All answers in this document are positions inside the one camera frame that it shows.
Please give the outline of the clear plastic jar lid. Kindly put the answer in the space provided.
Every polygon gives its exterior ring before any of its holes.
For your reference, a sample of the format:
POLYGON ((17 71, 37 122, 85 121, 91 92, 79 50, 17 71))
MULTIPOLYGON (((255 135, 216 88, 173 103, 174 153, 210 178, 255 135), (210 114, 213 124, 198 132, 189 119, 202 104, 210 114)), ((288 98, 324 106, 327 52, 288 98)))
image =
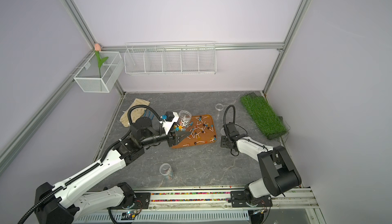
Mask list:
POLYGON ((222 136, 226 136, 226 129, 225 129, 225 128, 222 128, 222 129, 220 130, 220 133, 221 133, 222 136))

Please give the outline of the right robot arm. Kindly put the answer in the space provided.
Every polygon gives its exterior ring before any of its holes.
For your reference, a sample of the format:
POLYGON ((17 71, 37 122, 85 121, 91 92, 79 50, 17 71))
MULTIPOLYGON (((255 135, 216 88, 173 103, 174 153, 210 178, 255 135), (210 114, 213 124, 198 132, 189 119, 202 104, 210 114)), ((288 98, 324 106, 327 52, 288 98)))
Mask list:
POLYGON ((285 192, 299 187, 302 178, 288 151, 283 146, 268 146, 253 140, 247 134, 240 134, 235 123, 236 109, 229 105, 223 115, 224 135, 221 147, 230 149, 232 156, 245 154, 258 162, 261 178, 247 184, 242 191, 231 192, 228 200, 233 207, 264 207, 268 197, 284 195, 285 192))

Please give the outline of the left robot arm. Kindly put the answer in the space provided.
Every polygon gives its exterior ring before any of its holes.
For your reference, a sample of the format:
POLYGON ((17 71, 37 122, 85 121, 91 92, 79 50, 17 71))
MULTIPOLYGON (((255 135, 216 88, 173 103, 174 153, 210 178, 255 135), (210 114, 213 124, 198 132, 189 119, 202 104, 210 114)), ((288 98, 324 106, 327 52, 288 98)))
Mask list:
POLYGON ((35 214, 41 224, 71 224, 85 215, 111 207, 130 207, 136 202, 133 189, 120 183, 110 189, 86 194, 94 185, 125 168, 145 152, 145 147, 167 142, 177 145, 191 133, 174 126, 176 112, 160 116, 148 105, 128 109, 129 130, 112 143, 90 166, 54 185, 48 182, 36 189, 34 205, 21 217, 20 224, 35 214))

